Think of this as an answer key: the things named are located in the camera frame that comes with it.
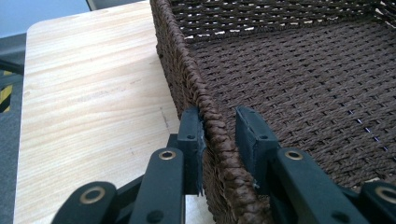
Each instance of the light wood surface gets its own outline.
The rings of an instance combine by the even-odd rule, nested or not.
[[[15,223],[50,223],[78,187],[123,186],[177,133],[149,2],[42,21],[28,31]],[[205,198],[187,223],[211,223]]]

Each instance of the clamp jaw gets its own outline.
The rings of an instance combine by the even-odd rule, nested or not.
[[[366,183],[359,194],[337,186],[307,153],[281,147],[256,111],[236,108],[235,141],[276,223],[396,223],[396,186]],[[205,148],[198,109],[188,109],[144,175],[120,189],[107,182],[77,189],[52,223],[184,223],[184,195],[202,194]]]

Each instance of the woven basket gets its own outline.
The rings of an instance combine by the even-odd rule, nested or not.
[[[196,105],[205,121],[205,193],[218,223],[272,222],[234,144],[238,105],[341,186],[395,180],[394,1],[150,3],[177,112]]]

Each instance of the yellow and black stripe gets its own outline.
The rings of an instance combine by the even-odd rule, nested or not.
[[[11,75],[10,72],[4,72],[5,76]],[[7,112],[10,110],[11,104],[11,93],[12,93],[12,85],[6,86],[0,91],[0,113]]]

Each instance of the wood grain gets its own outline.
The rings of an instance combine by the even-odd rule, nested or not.
[[[179,121],[148,2],[42,21],[28,31],[15,223],[50,223],[96,180],[142,175]],[[188,197],[187,223],[211,223]]]

